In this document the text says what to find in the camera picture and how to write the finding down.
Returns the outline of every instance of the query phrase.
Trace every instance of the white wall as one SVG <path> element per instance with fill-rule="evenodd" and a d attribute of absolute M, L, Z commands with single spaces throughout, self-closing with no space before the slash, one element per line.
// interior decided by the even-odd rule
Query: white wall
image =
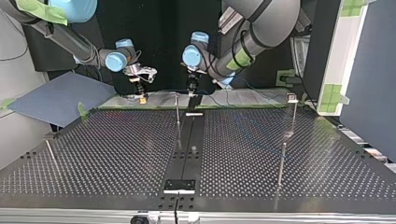
<path fill-rule="evenodd" d="M 23 53 L 26 48 L 24 38 L 1 15 L 0 31 L 0 60 Z M 0 62 L 0 104 L 44 83 L 43 73 L 35 71 L 29 52 L 19 59 Z M 0 169 L 37 146 L 48 132 L 50 126 L 45 122 L 0 109 Z"/>

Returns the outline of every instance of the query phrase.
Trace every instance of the vertical metal post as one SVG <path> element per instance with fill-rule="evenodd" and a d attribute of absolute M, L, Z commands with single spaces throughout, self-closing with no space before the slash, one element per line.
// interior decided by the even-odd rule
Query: vertical metal post
<path fill-rule="evenodd" d="M 298 102 L 294 104 L 293 123 L 294 123 L 294 121 L 296 120 L 297 104 L 298 104 Z"/>
<path fill-rule="evenodd" d="M 277 184 L 281 187 L 282 186 L 282 175 L 283 175 L 283 166 L 285 163 L 285 156 L 286 156 L 286 143 L 282 145 L 282 155 L 280 158 L 280 165 L 279 165 L 279 177 L 277 179 Z"/>
<path fill-rule="evenodd" d="M 47 144 L 47 147 L 49 149 L 49 154 L 50 154 L 51 158 L 53 160 L 55 160 L 55 155 L 53 154 L 52 147 L 50 145 L 50 140 L 46 139 L 46 144 Z"/>
<path fill-rule="evenodd" d="M 175 95 L 175 105 L 176 105 L 176 113 L 177 113 L 177 127 L 180 128 L 180 115 L 178 111 L 178 95 Z"/>

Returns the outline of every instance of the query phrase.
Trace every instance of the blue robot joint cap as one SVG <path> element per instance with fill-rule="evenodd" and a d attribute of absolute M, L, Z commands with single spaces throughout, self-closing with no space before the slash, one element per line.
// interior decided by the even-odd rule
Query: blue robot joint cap
<path fill-rule="evenodd" d="M 204 43 L 208 44 L 209 43 L 209 35 L 207 33 L 197 31 L 197 32 L 192 33 L 191 40 L 204 42 Z"/>
<path fill-rule="evenodd" d="M 129 48 L 133 47 L 134 42 L 132 42 L 132 39 L 122 39 L 116 42 L 116 48 Z"/>
<path fill-rule="evenodd" d="M 189 67 L 197 67 L 202 60 L 201 52 L 194 45 L 188 45 L 183 52 L 183 63 Z"/>
<path fill-rule="evenodd" d="M 127 63 L 125 55 L 119 52 L 111 52 L 106 57 L 106 67 L 113 72 L 121 71 Z"/>

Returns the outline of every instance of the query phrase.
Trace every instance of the perforated table surface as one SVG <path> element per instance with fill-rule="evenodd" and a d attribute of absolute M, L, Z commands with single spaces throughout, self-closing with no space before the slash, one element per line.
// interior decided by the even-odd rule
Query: perforated table surface
<path fill-rule="evenodd" d="M 396 178 L 313 112 L 99 110 L 0 171 L 0 207 L 396 214 Z M 281 186 L 281 147 L 286 143 Z M 169 179 L 195 193 L 163 193 Z"/>

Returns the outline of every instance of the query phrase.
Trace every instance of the wire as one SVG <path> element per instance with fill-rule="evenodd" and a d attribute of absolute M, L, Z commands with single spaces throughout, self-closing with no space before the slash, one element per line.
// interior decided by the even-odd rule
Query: wire
<path fill-rule="evenodd" d="M 251 54 L 250 54 L 250 52 L 248 51 L 248 48 L 247 48 L 247 46 L 246 46 L 246 44 L 245 44 L 245 33 L 247 33 L 247 32 L 248 32 L 247 30 L 243 30 L 243 31 L 241 32 L 241 35 L 240 35 L 241 46 L 242 46 L 242 49 L 244 50 L 244 52 L 246 53 L 246 55 L 249 57 L 249 59 L 250 59 L 250 64 L 253 64 L 254 61 L 255 61 L 255 59 L 254 59 L 253 56 L 251 56 Z"/>
<path fill-rule="evenodd" d="M 25 48 L 25 50 L 24 50 L 24 52 L 22 54 L 20 54 L 18 56 L 15 56 L 13 58 L 0 59 L 0 62 L 9 62 L 9 61 L 13 61 L 13 60 L 19 59 L 19 58 L 23 57 L 27 53 L 28 50 L 29 50 L 29 48 L 26 45 L 26 48 Z"/>
<path fill-rule="evenodd" d="M 81 63 L 90 63 L 91 61 L 95 61 L 96 68 L 97 69 L 101 69 L 101 67 L 102 67 L 101 62 L 102 61 L 101 61 L 101 57 L 100 57 L 98 48 L 93 43 L 91 43 L 91 41 L 89 41 L 87 37 L 85 37 L 84 35 L 80 35 L 80 36 L 83 39 L 85 39 L 85 41 L 90 45 L 90 47 L 91 47 L 91 55 L 86 60 L 81 60 L 81 59 L 79 59 L 79 60 L 81 61 Z"/>
<path fill-rule="evenodd" d="M 25 36 L 24 36 L 24 34 L 23 34 L 23 31 L 21 31 L 21 30 L 15 25 L 15 23 L 9 18 L 9 16 L 8 16 L 3 10 L 0 10 L 0 15 L 1 15 L 4 19 L 6 19 L 7 23 L 8 23 L 9 25 L 11 25 L 19 35 L 21 35 L 23 38 L 25 38 Z M 29 48 L 28 48 L 27 43 L 26 43 L 26 48 L 24 49 L 24 51 L 23 51 L 22 54 L 20 54 L 20 55 L 18 55 L 18 56 L 15 56 L 15 57 L 12 57 L 12 58 L 0 59 L 0 62 L 9 62 L 9 61 L 13 61 L 13 60 L 19 59 L 19 58 L 23 57 L 23 56 L 27 53 L 28 50 L 29 50 Z"/>
<path fill-rule="evenodd" d="M 103 82 L 103 77 L 102 77 L 102 73 L 100 72 L 99 68 L 95 67 L 96 71 L 98 72 L 99 75 L 99 81 Z"/>
<path fill-rule="evenodd" d="M 233 61 L 238 65 L 240 68 L 245 68 L 246 66 L 242 65 L 238 60 L 236 60 L 235 55 L 235 44 L 236 38 L 238 37 L 239 31 L 242 29 L 242 26 L 245 24 L 246 19 L 242 19 L 241 23 L 239 24 L 238 28 L 236 28 L 235 33 L 233 34 L 233 43 L 231 44 L 231 53 L 233 55 Z"/>
<path fill-rule="evenodd" d="M 296 66 L 297 66 L 297 75 L 298 75 L 298 77 L 299 77 L 300 80 L 301 80 L 301 83 L 302 83 L 302 85 L 303 85 L 304 91 L 306 92 L 306 95 L 308 96 L 308 98 L 309 98 L 309 100 L 311 101 L 312 105 L 314 106 L 315 110 L 318 111 L 318 106 L 315 105 L 315 102 L 314 102 L 313 98 L 311 97 L 311 95 L 310 95 L 309 92 L 308 92 L 308 89 L 307 89 L 306 86 L 305 86 L 304 79 L 303 79 L 303 77 L 301 76 L 300 67 L 299 67 L 299 64 L 298 64 L 298 62 L 297 62 L 297 52 L 296 52 L 297 48 L 295 47 L 294 44 L 292 44 L 292 47 L 293 47 L 292 56 L 293 56 L 293 60 L 296 62 Z"/>
<path fill-rule="evenodd" d="M 0 9 L 0 14 L 1 16 L 6 19 L 8 21 L 8 23 L 22 36 L 24 37 L 24 33 L 23 31 L 21 31 L 16 25 L 15 23 L 9 18 L 9 16 L 7 15 L 6 12 L 4 12 L 3 10 Z"/>
<path fill-rule="evenodd" d="M 138 50 L 136 52 L 136 57 L 130 63 L 136 63 L 139 60 L 140 56 L 142 56 L 142 50 Z"/>

